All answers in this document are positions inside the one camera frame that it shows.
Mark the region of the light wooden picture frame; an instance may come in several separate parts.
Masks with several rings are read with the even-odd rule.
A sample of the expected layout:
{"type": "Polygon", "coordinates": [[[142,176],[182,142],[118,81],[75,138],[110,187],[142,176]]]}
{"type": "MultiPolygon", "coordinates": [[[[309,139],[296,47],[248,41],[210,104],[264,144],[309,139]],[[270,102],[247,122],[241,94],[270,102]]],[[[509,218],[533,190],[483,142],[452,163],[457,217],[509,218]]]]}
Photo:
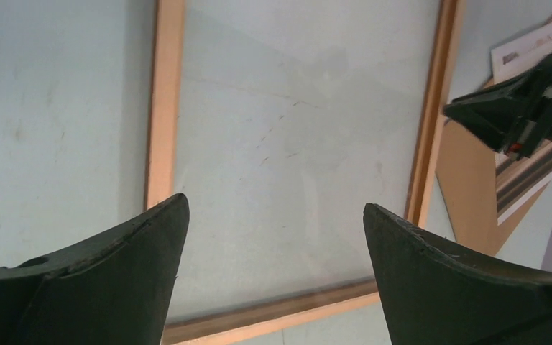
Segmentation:
{"type": "MultiPolygon", "coordinates": [[[[189,1],[159,1],[153,57],[152,105],[149,116],[146,205],[152,207],[173,193],[177,162],[178,118],[182,84],[185,14],[189,1]]],[[[449,92],[456,59],[464,1],[438,1],[431,59],[423,96],[405,210],[399,213],[424,225],[433,189],[441,120],[438,107],[449,92]]],[[[312,329],[335,318],[362,312],[381,317],[380,296],[373,278],[287,295],[182,321],[168,321],[165,344],[233,344],[300,340],[295,327],[312,329]]]]}

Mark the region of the printed plant photo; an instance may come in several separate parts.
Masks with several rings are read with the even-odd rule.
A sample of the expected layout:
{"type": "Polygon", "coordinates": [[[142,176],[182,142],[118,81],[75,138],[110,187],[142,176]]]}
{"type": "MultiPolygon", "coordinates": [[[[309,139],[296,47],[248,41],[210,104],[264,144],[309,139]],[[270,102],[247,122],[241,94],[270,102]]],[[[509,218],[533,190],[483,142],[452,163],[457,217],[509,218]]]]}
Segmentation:
{"type": "MultiPolygon", "coordinates": [[[[538,29],[492,49],[492,72],[496,83],[533,67],[552,52],[552,19],[538,29]]],[[[496,164],[497,223],[523,217],[552,180],[552,142],[545,141],[530,158],[512,160],[494,156],[496,164]]]]}

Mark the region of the brown cardboard backing board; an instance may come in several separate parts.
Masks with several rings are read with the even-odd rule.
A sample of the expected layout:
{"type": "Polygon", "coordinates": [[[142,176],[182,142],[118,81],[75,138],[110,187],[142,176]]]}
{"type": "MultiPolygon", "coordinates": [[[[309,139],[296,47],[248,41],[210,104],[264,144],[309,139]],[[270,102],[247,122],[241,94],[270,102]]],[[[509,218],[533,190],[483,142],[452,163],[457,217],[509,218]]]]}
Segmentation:
{"type": "Polygon", "coordinates": [[[462,125],[449,122],[436,177],[457,243],[495,256],[552,180],[552,142],[531,158],[500,162],[462,125]]]}

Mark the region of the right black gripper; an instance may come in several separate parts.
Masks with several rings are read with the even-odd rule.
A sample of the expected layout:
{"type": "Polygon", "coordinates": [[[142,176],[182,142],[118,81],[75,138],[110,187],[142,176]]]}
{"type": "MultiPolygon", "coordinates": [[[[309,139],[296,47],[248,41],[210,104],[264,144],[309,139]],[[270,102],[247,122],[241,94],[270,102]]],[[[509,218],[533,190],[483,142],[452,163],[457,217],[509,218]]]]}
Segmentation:
{"type": "Polygon", "coordinates": [[[552,142],[552,53],[512,79],[455,98],[443,114],[456,120],[492,151],[519,160],[552,142]],[[504,113],[484,118],[462,111],[504,113]]]}

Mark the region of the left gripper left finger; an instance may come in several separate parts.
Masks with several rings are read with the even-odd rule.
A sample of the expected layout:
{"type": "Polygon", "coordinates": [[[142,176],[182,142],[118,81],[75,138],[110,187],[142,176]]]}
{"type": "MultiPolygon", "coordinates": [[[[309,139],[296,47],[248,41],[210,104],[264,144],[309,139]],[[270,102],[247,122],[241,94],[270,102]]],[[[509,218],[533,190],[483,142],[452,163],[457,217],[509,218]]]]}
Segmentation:
{"type": "Polygon", "coordinates": [[[0,344],[159,344],[189,221],[179,193],[69,247],[0,267],[0,344]]]}

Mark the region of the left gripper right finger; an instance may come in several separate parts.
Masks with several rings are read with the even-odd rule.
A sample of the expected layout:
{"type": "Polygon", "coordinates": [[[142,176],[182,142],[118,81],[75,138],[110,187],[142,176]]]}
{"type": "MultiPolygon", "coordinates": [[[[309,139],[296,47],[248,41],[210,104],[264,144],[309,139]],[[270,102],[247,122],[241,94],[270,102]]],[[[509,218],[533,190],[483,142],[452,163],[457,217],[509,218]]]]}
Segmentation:
{"type": "Polygon", "coordinates": [[[377,204],[363,223],[393,344],[552,344],[552,272],[476,252],[377,204]]]}

